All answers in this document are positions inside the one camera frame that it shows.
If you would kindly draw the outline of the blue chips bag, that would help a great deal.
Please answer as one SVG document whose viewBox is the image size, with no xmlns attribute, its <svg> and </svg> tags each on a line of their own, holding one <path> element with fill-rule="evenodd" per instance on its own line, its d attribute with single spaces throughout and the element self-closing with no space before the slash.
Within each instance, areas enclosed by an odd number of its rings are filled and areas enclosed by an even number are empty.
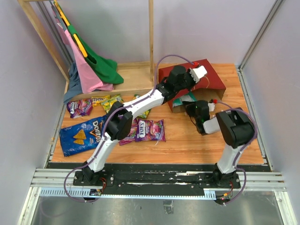
<svg viewBox="0 0 300 225">
<path fill-rule="evenodd" d="M 106 117 L 107 115 L 61 128 L 59 136 L 64 157 L 95 149 L 100 142 Z"/>
</svg>

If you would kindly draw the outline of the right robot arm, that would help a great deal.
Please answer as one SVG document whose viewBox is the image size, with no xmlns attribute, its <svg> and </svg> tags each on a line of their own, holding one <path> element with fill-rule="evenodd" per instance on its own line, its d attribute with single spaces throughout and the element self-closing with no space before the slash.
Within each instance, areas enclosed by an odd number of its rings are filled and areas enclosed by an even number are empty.
<svg viewBox="0 0 300 225">
<path fill-rule="evenodd" d="M 211 101 L 184 101 L 186 114 L 201 135 L 220 132 L 225 147 L 211 175 L 202 178 L 201 186 L 226 187 L 238 178 L 237 164 L 244 150 L 257 138 L 257 125 L 249 113 L 240 107 L 212 99 Z"/>
</svg>

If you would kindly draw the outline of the green foxs candy bag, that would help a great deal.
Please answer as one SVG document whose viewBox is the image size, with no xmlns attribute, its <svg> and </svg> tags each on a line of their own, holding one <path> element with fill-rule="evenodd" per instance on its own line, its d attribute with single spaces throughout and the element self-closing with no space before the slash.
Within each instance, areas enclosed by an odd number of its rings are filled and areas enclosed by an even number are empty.
<svg viewBox="0 0 300 225">
<path fill-rule="evenodd" d="M 133 100 L 139 98 L 140 95 L 138 94 L 134 94 Z M 141 113 L 140 115 L 138 115 L 137 117 L 140 119 L 147 119 L 149 113 L 151 112 L 151 109 L 144 111 L 143 113 Z"/>
</svg>

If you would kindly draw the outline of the red brown paper bag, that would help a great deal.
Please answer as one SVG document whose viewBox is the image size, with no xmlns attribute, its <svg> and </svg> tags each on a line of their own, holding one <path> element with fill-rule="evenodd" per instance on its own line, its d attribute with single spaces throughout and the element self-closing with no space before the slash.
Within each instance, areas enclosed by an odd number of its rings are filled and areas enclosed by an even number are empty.
<svg viewBox="0 0 300 225">
<path fill-rule="evenodd" d="M 187 73 L 195 80 L 195 85 L 190 89 L 179 91 L 176 96 L 168 102 L 172 113 L 185 111 L 183 102 L 195 102 L 198 100 L 210 101 L 211 99 L 223 99 L 226 86 L 207 59 L 198 60 L 194 65 L 190 63 L 180 64 Z"/>
</svg>

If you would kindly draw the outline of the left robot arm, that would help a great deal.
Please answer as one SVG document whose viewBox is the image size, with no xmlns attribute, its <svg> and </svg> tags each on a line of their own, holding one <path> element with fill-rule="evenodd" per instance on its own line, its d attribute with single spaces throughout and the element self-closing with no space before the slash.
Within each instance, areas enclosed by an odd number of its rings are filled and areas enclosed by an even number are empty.
<svg viewBox="0 0 300 225">
<path fill-rule="evenodd" d="M 84 180 L 89 185 L 100 181 L 100 173 L 116 144 L 128 136 L 133 120 L 153 107 L 172 100 L 181 90 L 190 90 L 201 79 L 192 68 L 175 66 L 167 77 L 147 94 L 126 102 L 115 102 L 111 107 L 101 132 L 101 138 L 93 155 L 82 166 Z"/>
</svg>

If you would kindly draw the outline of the purple berries candy bag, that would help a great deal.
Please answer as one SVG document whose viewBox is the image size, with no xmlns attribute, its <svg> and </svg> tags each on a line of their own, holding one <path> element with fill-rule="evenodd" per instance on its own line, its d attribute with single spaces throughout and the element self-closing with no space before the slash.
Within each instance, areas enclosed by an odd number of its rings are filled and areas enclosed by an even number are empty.
<svg viewBox="0 0 300 225">
<path fill-rule="evenodd" d="M 137 121 L 137 119 L 134 119 L 132 122 L 131 130 L 130 130 L 129 134 L 127 135 L 127 137 L 125 137 L 124 139 L 119 141 L 120 146 L 135 141 L 137 127 L 138 127 L 138 121 Z"/>
</svg>

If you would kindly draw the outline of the teal orange snack bag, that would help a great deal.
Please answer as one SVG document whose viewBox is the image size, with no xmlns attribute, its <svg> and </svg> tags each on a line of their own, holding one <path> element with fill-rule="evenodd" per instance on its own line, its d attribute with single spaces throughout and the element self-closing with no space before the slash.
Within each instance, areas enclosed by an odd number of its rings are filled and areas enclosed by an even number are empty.
<svg viewBox="0 0 300 225">
<path fill-rule="evenodd" d="M 197 101 L 197 99 L 195 98 L 195 96 L 192 92 L 189 92 L 188 94 L 185 94 L 185 95 L 175 99 L 172 103 L 172 106 L 177 107 L 177 106 L 183 105 L 184 101 L 195 102 L 195 101 Z"/>
</svg>

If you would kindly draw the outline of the green yellow candy bag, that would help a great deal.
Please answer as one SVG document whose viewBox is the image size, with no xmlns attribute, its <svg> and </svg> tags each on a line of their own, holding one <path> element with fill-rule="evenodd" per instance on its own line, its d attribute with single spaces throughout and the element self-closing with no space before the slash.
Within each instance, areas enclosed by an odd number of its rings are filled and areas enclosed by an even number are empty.
<svg viewBox="0 0 300 225">
<path fill-rule="evenodd" d="M 103 107 L 103 109 L 106 113 L 109 113 L 112 105 L 117 101 L 119 101 L 120 103 L 124 103 L 120 94 L 117 94 L 117 95 L 111 97 L 110 99 L 105 100 L 104 102 L 101 103 L 101 106 Z"/>
</svg>

